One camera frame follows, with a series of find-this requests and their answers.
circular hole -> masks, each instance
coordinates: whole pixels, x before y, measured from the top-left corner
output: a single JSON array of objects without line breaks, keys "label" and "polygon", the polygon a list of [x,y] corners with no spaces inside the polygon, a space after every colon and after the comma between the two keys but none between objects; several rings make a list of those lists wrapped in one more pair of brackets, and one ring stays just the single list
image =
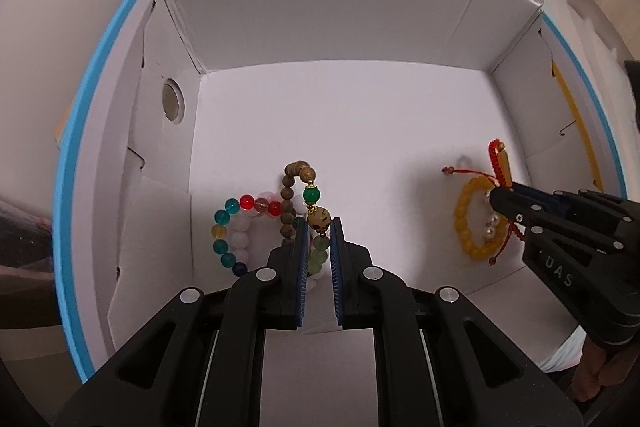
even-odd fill
[{"label": "circular hole", "polygon": [[162,109],[167,120],[178,124],[184,116],[184,97],[178,84],[169,78],[162,86]]}]

human hand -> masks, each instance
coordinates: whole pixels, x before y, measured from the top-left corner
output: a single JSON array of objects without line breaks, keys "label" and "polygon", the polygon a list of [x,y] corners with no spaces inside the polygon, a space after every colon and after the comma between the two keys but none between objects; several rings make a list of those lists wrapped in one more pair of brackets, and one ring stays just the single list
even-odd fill
[{"label": "human hand", "polygon": [[607,361],[607,352],[587,337],[582,358],[575,368],[571,391],[581,402],[595,397],[601,387],[622,383],[640,355],[640,343],[632,343]]}]

red bead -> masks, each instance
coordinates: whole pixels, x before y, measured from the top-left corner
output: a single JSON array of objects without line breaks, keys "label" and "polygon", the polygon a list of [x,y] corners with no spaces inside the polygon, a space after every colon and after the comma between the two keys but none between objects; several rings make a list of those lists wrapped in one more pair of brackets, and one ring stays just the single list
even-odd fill
[{"label": "red bead", "polygon": [[271,201],[269,203],[269,213],[271,216],[279,216],[282,213],[282,203],[279,201]]},{"label": "red bead", "polygon": [[240,208],[242,208],[242,210],[251,210],[254,207],[254,204],[254,197],[249,194],[245,194],[240,198]]},{"label": "red bead", "polygon": [[257,198],[254,203],[254,208],[260,214],[264,214],[269,208],[269,201],[267,198]]}]

white cardboard box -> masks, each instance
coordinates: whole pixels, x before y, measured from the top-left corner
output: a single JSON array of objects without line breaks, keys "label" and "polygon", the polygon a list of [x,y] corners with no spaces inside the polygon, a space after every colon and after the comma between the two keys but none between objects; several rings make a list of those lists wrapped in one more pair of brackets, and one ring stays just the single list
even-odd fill
[{"label": "white cardboard box", "polygon": [[[81,378],[181,288],[233,283],[210,249],[213,213],[229,197],[277,191],[282,168],[300,158],[374,263],[414,287],[477,296],[536,362],[555,352],[575,321],[523,266],[517,241],[494,267],[461,252],[452,211],[466,180],[440,172],[489,170],[486,146],[499,137],[516,181],[591,187],[593,161],[604,191],[626,195],[602,102],[541,16],[543,1],[125,0],[82,82],[56,186],[56,284]],[[169,79],[182,95],[179,124],[162,109]],[[277,229],[252,232],[250,269],[279,244]],[[268,338],[280,378],[297,378],[288,364],[318,342],[324,356],[352,349],[372,367],[369,337],[339,331],[322,281],[303,328]],[[283,352],[289,362],[270,359]],[[321,365],[308,399],[324,396]],[[282,382],[266,371],[263,384]],[[375,383],[361,385],[375,400]],[[263,404],[266,425],[278,424],[275,407]],[[318,414],[309,425],[353,425]]]}]

silver screw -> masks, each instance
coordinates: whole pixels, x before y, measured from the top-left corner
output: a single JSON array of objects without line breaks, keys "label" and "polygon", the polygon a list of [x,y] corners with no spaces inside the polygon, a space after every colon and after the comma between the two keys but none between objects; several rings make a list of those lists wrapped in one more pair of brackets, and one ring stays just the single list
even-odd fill
[{"label": "silver screw", "polygon": [[377,266],[367,266],[363,271],[362,274],[364,275],[364,277],[366,279],[369,279],[371,281],[377,281],[378,279],[380,279],[385,273],[378,268]]},{"label": "silver screw", "polygon": [[255,276],[261,281],[270,281],[273,280],[274,277],[276,277],[276,270],[269,267],[260,268],[255,273]]},{"label": "silver screw", "polygon": [[450,288],[448,286],[442,288],[438,292],[438,295],[445,302],[455,302],[460,297],[458,290],[456,290],[455,288]]},{"label": "silver screw", "polygon": [[187,288],[182,290],[180,294],[180,300],[185,304],[191,304],[200,298],[200,292],[196,288]]}]

